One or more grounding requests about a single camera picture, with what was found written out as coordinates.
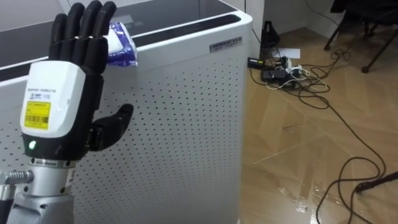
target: green led light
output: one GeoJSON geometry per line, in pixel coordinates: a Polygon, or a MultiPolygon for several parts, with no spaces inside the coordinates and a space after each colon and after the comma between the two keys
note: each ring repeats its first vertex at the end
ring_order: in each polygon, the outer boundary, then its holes
{"type": "Polygon", "coordinates": [[[36,141],[35,140],[33,140],[33,141],[31,141],[30,143],[29,143],[29,149],[30,150],[34,150],[35,148],[36,148],[36,141]]]}

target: barcode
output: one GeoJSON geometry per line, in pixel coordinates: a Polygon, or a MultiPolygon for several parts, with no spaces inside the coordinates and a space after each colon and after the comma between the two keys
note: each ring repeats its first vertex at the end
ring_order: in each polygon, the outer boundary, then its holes
{"type": "Polygon", "coordinates": [[[49,117],[48,116],[27,115],[25,118],[25,121],[48,124],[49,117]]]}

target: black chair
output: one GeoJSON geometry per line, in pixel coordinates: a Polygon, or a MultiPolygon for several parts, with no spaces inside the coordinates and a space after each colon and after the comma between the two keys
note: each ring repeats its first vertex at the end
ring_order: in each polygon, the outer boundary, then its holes
{"type": "MultiPolygon", "coordinates": [[[[357,1],[347,1],[345,0],[345,10],[348,13],[355,14],[361,18],[361,21],[365,24],[365,34],[364,39],[374,36],[374,30],[378,25],[392,26],[398,25],[398,0],[357,0],[357,1]]],[[[336,37],[337,33],[340,31],[343,20],[333,35],[330,37],[329,41],[325,46],[325,50],[330,50],[330,43],[336,37]]],[[[394,40],[398,35],[398,29],[390,36],[388,41],[380,49],[380,51],[374,56],[371,62],[362,68],[363,73],[368,73],[369,69],[383,53],[383,51],[388,47],[388,45],[394,40]]]]}

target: white wall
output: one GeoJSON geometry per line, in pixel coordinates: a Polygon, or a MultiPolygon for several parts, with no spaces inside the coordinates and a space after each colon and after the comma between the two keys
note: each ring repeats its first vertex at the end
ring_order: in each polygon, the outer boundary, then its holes
{"type": "Polygon", "coordinates": [[[343,19],[343,13],[330,13],[334,0],[265,0],[264,20],[272,21],[278,34],[307,27],[320,35],[330,37],[337,25],[312,12],[306,2],[313,10],[330,17],[338,24],[343,19]]]}
{"type": "MultiPolygon", "coordinates": [[[[244,11],[244,0],[222,0],[242,11],[244,11]]],[[[257,36],[261,38],[262,18],[264,13],[264,0],[246,0],[247,13],[253,17],[253,29],[257,36]]],[[[260,43],[252,33],[252,47],[250,57],[258,58],[260,52],[260,43]]]]}
{"type": "Polygon", "coordinates": [[[283,34],[307,24],[304,0],[264,0],[264,21],[272,21],[276,32],[283,34]]]}
{"type": "Polygon", "coordinates": [[[0,32],[51,21],[62,11],[57,0],[0,0],[0,32]]]}
{"type": "MultiPolygon", "coordinates": [[[[339,24],[344,17],[344,13],[330,13],[331,6],[335,0],[307,0],[308,5],[316,12],[329,17],[339,24]]],[[[319,33],[324,37],[331,37],[337,25],[325,17],[315,14],[307,8],[307,28],[319,33]]]]}

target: chair leg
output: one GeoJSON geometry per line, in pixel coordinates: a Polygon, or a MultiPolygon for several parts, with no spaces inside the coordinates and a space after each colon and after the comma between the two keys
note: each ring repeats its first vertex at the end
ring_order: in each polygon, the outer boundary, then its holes
{"type": "Polygon", "coordinates": [[[363,73],[368,73],[369,69],[372,67],[372,65],[375,63],[375,61],[380,57],[380,55],[385,51],[385,49],[388,47],[388,45],[391,44],[391,42],[394,40],[394,38],[398,35],[398,29],[395,30],[395,32],[391,35],[390,39],[387,40],[387,42],[384,44],[384,46],[379,50],[379,52],[374,56],[372,61],[369,63],[368,66],[365,66],[362,68],[363,73]]]}
{"type": "Polygon", "coordinates": [[[323,48],[324,50],[330,50],[330,43],[333,41],[333,39],[336,37],[338,32],[340,31],[341,25],[343,24],[343,21],[340,22],[339,26],[336,28],[335,32],[331,35],[330,39],[326,43],[326,46],[323,48]]]}
{"type": "Polygon", "coordinates": [[[371,28],[371,30],[369,30],[369,32],[365,32],[365,34],[363,35],[363,39],[368,39],[370,37],[373,37],[375,35],[374,30],[377,28],[379,24],[374,24],[371,28]]]}

